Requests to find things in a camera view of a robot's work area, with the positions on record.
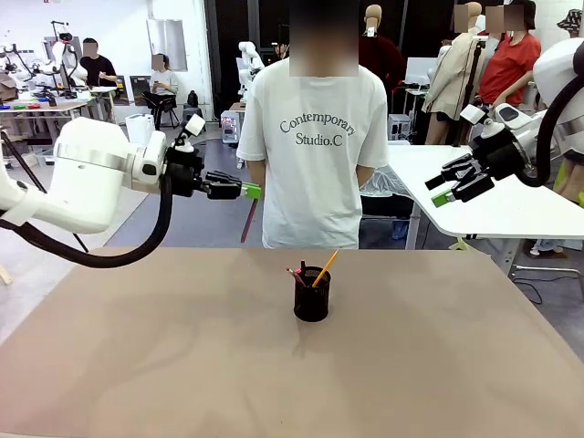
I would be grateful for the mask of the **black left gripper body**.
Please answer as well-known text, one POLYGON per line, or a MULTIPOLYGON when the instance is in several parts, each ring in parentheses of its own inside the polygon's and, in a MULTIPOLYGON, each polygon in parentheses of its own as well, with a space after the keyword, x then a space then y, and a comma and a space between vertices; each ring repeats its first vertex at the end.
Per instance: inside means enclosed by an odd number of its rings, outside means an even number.
POLYGON ((166 151, 166 172, 172 183, 172 194, 192 197, 203 188, 204 153, 197 148, 170 147, 166 151))

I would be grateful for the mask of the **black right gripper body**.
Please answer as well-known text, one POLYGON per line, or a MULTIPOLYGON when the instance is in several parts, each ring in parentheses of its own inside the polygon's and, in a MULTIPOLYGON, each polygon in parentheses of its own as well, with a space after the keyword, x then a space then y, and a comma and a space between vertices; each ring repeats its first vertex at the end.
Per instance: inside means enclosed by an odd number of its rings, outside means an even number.
POLYGON ((496 181, 524 169, 524 158, 516 146, 516 138, 509 130, 501 130, 488 138, 474 137, 470 146, 481 168, 496 181))

